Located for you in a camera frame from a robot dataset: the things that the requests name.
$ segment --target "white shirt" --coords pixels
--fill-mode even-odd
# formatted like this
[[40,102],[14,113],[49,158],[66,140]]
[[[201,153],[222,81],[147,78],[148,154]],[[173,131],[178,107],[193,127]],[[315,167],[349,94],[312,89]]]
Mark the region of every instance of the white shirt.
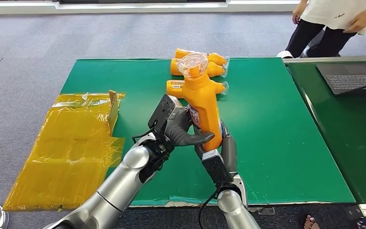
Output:
[[309,0],[301,19],[333,30],[345,30],[349,22],[365,10],[366,0]]

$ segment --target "laptop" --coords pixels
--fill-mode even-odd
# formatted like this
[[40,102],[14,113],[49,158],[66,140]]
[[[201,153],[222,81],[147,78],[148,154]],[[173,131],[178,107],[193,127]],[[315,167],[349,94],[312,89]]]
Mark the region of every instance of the laptop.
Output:
[[317,64],[333,94],[366,95],[366,63]]

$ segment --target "green table mat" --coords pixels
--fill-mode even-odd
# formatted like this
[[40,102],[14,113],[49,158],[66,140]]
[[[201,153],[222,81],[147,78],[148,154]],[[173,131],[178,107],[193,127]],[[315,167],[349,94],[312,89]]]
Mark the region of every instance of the green table mat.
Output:
[[357,203],[366,203],[366,96],[333,96],[316,63],[288,69]]
[[[61,92],[126,92],[113,132],[126,137],[126,153],[131,136],[148,130],[171,79],[169,65],[170,60],[78,60]],[[354,202],[281,59],[232,59],[226,81],[229,92],[218,106],[237,141],[250,204]],[[214,189],[193,147],[181,147],[132,204],[199,203]]]

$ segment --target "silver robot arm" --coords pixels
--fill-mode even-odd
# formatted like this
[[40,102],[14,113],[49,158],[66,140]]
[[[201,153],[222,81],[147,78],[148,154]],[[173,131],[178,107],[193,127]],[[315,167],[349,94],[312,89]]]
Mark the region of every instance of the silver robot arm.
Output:
[[234,190],[226,189],[220,192],[218,207],[224,213],[229,229],[260,229]]
[[217,193],[218,207],[224,213],[228,228],[260,229],[256,220],[247,210],[244,181],[237,171],[235,139],[230,135],[224,123],[222,123],[222,128],[221,154],[217,149],[204,152],[200,146],[195,146],[195,151],[216,187],[221,187]]
[[175,146],[204,144],[212,133],[187,134],[192,121],[187,107],[164,95],[151,116],[148,132],[125,154],[122,162],[79,208],[44,229],[110,229],[142,186],[162,169]]

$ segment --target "floor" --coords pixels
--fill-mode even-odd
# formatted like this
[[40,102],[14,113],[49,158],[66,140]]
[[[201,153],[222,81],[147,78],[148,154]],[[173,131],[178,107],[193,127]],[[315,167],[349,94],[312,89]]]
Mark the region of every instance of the floor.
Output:
[[[176,47],[232,57],[275,56],[295,26],[288,13],[173,13],[0,16],[0,204],[27,158],[46,111],[76,59],[171,58]],[[366,35],[344,56],[366,55]],[[259,216],[264,229],[296,229],[303,212],[322,229],[348,228],[342,205],[279,207]],[[10,229],[42,228],[65,213],[11,213]],[[195,228],[197,209],[133,209],[117,228]],[[216,209],[207,228],[226,228]]]

